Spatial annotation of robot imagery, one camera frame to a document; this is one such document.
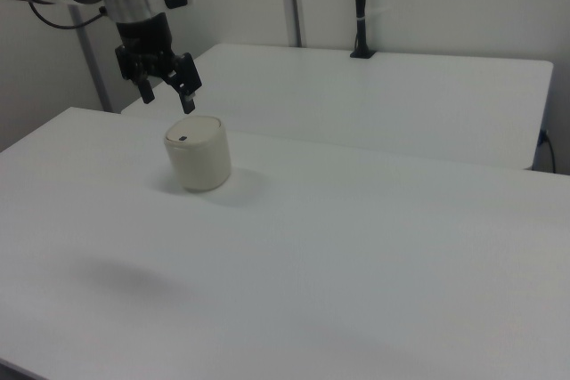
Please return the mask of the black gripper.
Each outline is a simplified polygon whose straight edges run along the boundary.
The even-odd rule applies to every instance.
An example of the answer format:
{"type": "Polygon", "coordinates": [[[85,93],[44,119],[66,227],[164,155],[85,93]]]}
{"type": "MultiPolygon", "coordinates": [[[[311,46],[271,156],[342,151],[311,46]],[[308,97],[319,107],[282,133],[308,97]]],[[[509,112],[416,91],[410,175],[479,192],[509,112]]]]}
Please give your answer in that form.
{"type": "Polygon", "coordinates": [[[194,96],[202,82],[189,53],[174,55],[166,14],[162,12],[144,21],[116,26],[122,42],[115,49],[120,74],[138,88],[143,103],[155,100],[148,76],[160,77],[178,94],[183,113],[192,113],[194,96]]]}

